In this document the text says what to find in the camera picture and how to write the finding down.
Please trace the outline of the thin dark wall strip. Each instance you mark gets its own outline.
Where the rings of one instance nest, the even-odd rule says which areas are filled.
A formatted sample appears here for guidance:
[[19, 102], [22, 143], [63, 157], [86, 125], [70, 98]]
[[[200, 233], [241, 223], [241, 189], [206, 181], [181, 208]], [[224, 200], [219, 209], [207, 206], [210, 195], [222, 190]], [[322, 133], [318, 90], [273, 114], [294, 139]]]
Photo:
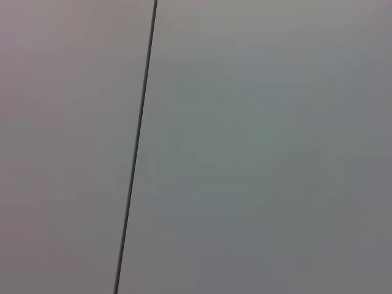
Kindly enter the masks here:
[[135, 134], [134, 150], [132, 153], [132, 164], [130, 166], [129, 187], [128, 187], [128, 191], [127, 191], [124, 220], [123, 220], [123, 225], [122, 225], [121, 240], [120, 240], [120, 244], [119, 244], [118, 260], [117, 260], [115, 281], [113, 284], [112, 294], [118, 294], [118, 291], [119, 291], [119, 283], [120, 283], [120, 278], [121, 278], [121, 269], [122, 269], [122, 264], [123, 264], [124, 248], [125, 248], [125, 244], [126, 244], [127, 226], [128, 226], [128, 222], [129, 222], [129, 215], [130, 215], [130, 204], [131, 204], [131, 199], [132, 199], [132, 191], [133, 191], [134, 179], [135, 179], [135, 169], [136, 169], [138, 149], [139, 149], [139, 144], [140, 144], [141, 125], [142, 125], [142, 121], [143, 121], [143, 113], [144, 113], [144, 108], [145, 108], [146, 89], [147, 89], [147, 84], [148, 84], [149, 67], [150, 67], [150, 62], [151, 62], [151, 52], [153, 49], [154, 29], [155, 29], [155, 24], [156, 24], [158, 3], [159, 3], [159, 0], [153, 0], [153, 8], [152, 8], [152, 12], [151, 12], [151, 21], [150, 21], [149, 36], [148, 36], [148, 46], [147, 46], [147, 51], [146, 51], [145, 68], [144, 68], [144, 74], [143, 74], [143, 84], [142, 84], [140, 105], [139, 105], [139, 111], [138, 111], [137, 129], [136, 129], [136, 134]]

